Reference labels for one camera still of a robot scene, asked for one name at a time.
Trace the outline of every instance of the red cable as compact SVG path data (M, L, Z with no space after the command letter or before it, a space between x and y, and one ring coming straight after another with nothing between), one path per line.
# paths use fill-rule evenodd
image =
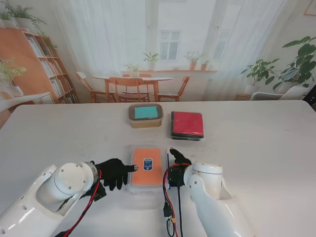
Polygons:
M191 164L183 163L183 164L174 164L174 165L170 166L170 167L167 169L167 171L166 171L166 176L165 176L165 178L164 178L164 180L163 180L163 185L164 185L164 186L165 186L165 184L166 184L166 179L167 179L167 177L168 177L169 169L170 169L170 168L173 168L173 167L180 166L180 165L189 166L189 165L191 165ZM173 209L173 205L172 205L172 202L171 202L171 200L170 200L170 198L169 198L169 195L168 195L167 190L165 190L165 193L166 193L167 200L168 200L168 202L169 202L169 204L170 204L172 214L173 214L173 216L175 217L176 215L175 215L175 212L174 212L174 209ZM178 232L177 232L177 225L176 225L176 223L174 223L174 231L175 231L175 233L176 233L176 237L178 237Z
M99 178L101 179L102 177L102 171L99 170L100 175ZM95 190L93 192L93 195L91 196L88 205L85 207L84 211L82 212L81 216L79 217L79 219L77 220L77 222L65 233L64 237L68 237L68 235L70 235L70 233L75 229L75 227L79 224L79 222L82 220L84 213L90 208L90 206L92 205L93 199L97 193L97 190L99 188L100 182L97 182L97 185L95 187Z

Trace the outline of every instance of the wooden chair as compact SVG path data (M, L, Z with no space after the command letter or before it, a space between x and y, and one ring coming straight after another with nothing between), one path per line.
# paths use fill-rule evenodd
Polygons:
M80 79L81 83L84 85L84 87L89 91L90 95L90 103L97 103L97 99L103 99L106 100L106 93L103 91L93 90L93 88L89 85L89 83L86 80L86 75L81 72L76 72L77 77ZM115 93L110 93L111 100L116 102L115 100Z
M114 84L115 86L115 93L117 101L120 103L121 100L124 100L124 102L127 102L127 100L138 100L139 102L144 101L146 102L146 94L141 94L139 90L139 86L144 83L143 79L141 78L116 78L111 77L110 82ZM123 85L126 87L137 87L137 93L136 94L119 94L118 92L118 85Z
M123 77L124 78L130 78L131 76L130 76L130 74L124 74ZM140 74L139 77L140 78L151 78L152 75L150 75L150 74ZM147 91L142 91L142 92L140 92L140 94L141 95L147 95L147 101L150 102L150 98L149 98L150 91L148 90L148 85L146 85L146 86L147 86ZM129 94L129 95L136 95L137 94L137 92L128 92L127 91L127 87L126 87L126 90L123 91L123 93L124 94Z
M168 99L174 99L175 101L179 102L180 101L180 96L183 94L184 89L186 88L188 81L190 79L190 76L185 76L182 81L182 86L178 92L178 94L163 94L159 93L158 94L158 101L161 101L161 98L168 98Z

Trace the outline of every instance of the cable connector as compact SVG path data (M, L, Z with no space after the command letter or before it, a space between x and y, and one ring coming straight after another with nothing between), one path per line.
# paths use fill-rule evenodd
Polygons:
M164 203L164 206L163 206L163 216L164 216L164 217L172 216L172 210L171 210L171 207L170 207L170 205L169 205L168 202L165 202L165 203Z

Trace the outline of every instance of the dining table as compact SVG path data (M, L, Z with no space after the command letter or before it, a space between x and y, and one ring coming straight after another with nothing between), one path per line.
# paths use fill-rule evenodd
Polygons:
M93 78L103 79L105 81L105 93L106 93L106 100L110 102L110 91L109 91L109 84L110 84L110 77L100 77L100 76L92 76ZM144 85L153 85L154 87L154 98L155 102L158 101L158 93L159 93L159 81L167 81L172 80L173 78L142 78L144 81Z

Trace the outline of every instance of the sheer curtain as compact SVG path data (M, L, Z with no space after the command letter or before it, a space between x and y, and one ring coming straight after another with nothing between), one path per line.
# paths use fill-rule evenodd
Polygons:
M240 72L261 57L269 60L267 50L275 43L279 32L276 29L285 23L288 5L293 2L297 0L243 0L218 73L208 83L204 100L233 100L243 92L247 78Z
M75 66L88 79L119 76L124 64L133 60L133 51L142 50L142 40L135 43L133 36L143 36L135 26L145 15L144 1L53 0L52 4ZM104 90L102 80L89 82Z

